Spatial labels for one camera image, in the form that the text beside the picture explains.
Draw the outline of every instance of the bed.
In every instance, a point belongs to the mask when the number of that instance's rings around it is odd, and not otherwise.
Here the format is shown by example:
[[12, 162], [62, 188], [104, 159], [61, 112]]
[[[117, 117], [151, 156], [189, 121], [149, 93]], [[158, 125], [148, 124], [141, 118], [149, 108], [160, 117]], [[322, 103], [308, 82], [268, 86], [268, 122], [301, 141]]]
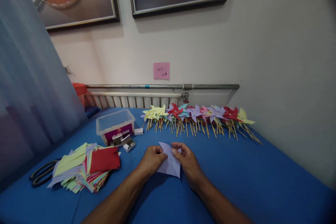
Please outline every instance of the bed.
[[[330, 223], [335, 212], [335, 192], [306, 172], [257, 132], [263, 143], [172, 135], [154, 130], [135, 136], [137, 146], [121, 150], [121, 168], [113, 171], [97, 194], [84, 189], [78, 194], [64, 188], [32, 188], [29, 175], [42, 164], [60, 158], [84, 142], [103, 145], [96, 135], [96, 118], [124, 108], [106, 108], [82, 125], [61, 146], [0, 194], [0, 220], [4, 223], [80, 223], [139, 164], [145, 149], [158, 141], [186, 143], [212, 183], [255, 223]], [[143, 125], [142, 109], [128, 108]], [[185, 175], [181, 179], [156, 173], [144, 186], [128, 223], [213, 223], [200, 199], [192, 192]]]

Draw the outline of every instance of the box label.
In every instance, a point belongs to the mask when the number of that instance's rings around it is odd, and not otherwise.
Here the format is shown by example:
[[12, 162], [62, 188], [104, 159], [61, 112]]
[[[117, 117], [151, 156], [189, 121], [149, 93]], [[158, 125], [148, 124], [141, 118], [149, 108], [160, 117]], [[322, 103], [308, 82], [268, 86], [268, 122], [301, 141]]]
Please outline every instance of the box label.
[[133, 124], [128, 124], [119, 129], [115, 129], [113, 131], [107, 132], [104, 134], [104, 136], [106, 137], [106, 141], [110, 143], [112, 142], [112, 138], [118, 135], [119, 133], [121, 133], [123, 137], [127, 137], [128, 134], [133, 135]]

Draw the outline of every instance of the blue curtain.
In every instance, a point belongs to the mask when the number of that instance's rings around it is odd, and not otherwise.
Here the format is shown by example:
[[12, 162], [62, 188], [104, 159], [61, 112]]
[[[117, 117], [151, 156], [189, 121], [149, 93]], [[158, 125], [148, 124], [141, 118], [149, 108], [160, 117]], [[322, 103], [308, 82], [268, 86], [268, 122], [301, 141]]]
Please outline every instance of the blue curtain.
[[86, 115], [32, 0], [0, 0], [0, 181]]

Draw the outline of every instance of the plastic container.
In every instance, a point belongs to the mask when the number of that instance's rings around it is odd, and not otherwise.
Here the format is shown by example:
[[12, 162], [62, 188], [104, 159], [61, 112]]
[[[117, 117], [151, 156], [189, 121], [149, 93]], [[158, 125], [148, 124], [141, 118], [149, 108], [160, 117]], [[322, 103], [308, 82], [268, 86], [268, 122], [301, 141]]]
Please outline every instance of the plastic container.
[[98, 117], [96, 120], [97, 135], [106, 146], [110, 146], [112, 138], [121, 133], [123, 137], [133, 135], [135, 118], [128, 109]]
[[72, 85], [77, 93], [77, 96], [81, 104], [83, 105], [83, 107], [85, 107], [84, 94], [88, 92], [86, 85], [82, 83], [72, 83]]

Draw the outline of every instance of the folded paper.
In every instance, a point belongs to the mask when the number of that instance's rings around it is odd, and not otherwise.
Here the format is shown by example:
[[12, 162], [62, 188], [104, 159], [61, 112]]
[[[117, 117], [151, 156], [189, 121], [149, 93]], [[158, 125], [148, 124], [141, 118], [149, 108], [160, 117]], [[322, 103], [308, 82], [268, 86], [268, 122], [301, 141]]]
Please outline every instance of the folded paper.
[[168, 158], [162, 163], [157, 172], [180, 178], [181, 163], [173, 156], [171, 147], [168, 144], [162, 142], [159, 142], [159, 144]]

